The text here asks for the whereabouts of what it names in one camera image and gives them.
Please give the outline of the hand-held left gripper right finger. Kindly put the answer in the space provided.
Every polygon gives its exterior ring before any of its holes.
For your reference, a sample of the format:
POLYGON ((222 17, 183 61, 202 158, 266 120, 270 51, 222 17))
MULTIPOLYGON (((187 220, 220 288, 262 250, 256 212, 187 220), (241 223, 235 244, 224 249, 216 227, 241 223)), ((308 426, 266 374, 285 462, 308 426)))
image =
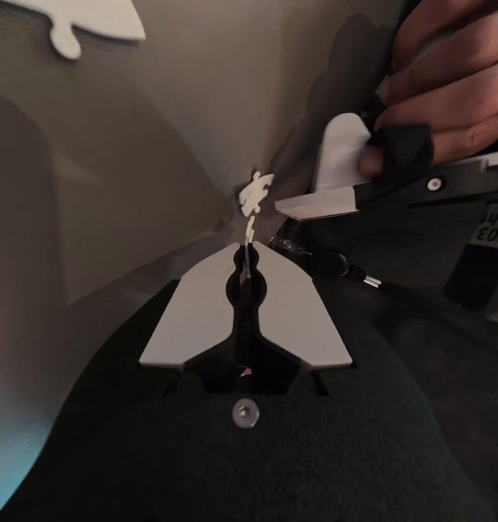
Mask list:
POLYGON ((258 310, 261 335, 312 369, 350 366, 353 360, 312 278, 262 243, 252 247, 266 285, 258 310))

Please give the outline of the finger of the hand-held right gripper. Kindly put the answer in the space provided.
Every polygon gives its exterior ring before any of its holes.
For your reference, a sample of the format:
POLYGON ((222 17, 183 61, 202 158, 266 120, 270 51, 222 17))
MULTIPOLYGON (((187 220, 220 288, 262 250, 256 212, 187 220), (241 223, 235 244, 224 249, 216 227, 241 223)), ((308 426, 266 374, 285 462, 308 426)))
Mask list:
POLYGON ((277 200, 275 210, 290 219, 307 221, 360 213, 354 187, 322 190, 277 200))

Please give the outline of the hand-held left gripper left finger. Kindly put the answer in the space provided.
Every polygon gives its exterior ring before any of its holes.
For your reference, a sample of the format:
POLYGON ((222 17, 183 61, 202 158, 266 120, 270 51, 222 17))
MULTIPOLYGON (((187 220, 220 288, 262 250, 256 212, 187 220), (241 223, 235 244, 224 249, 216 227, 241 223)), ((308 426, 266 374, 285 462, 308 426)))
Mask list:
POLYGON ((181 370, 231 335, 234 308, 226 286, 235 274, 239 249, 238 243, 231 244, 181 277, 139 358, 140 365, 181 370))

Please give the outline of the single white puzzle piece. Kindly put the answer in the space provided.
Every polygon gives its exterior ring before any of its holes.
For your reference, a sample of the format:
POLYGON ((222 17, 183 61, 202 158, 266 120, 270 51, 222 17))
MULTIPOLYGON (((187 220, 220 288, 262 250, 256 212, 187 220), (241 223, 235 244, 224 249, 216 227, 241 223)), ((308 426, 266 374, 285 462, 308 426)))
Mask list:
POLYGON ((261 210, 260 203, 267 197, 273 180, 274 174, 262 175, 256 171, 252 174, 252 180, 239 193, 239 210, 247 219, 244 237, 244 270, 247 278, 251 278, 249 246, 252 244, 254 235, 253 224, 256 214, 261 210))

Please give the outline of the puzzle pieces group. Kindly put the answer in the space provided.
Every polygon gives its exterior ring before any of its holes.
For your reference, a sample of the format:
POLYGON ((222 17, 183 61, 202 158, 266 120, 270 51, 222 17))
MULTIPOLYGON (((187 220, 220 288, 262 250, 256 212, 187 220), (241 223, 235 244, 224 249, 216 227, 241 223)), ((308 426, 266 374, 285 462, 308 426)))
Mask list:
POLYGON ((146 33, 132 1, 5 1, 46 16, 50 42, 68 60, 81 57, 73 28, 98 36, 131 42, 145 41, 146 33))

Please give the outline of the person's right hand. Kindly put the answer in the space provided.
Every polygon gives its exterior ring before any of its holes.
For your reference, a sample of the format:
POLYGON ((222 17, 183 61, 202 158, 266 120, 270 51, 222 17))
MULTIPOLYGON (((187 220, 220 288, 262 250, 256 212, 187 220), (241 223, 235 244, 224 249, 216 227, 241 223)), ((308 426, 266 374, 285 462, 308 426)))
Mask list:
POLYGON ((498 1, 420 1, 400 26, 375 131, 427 125, 433 165, 498 140, 498 1))

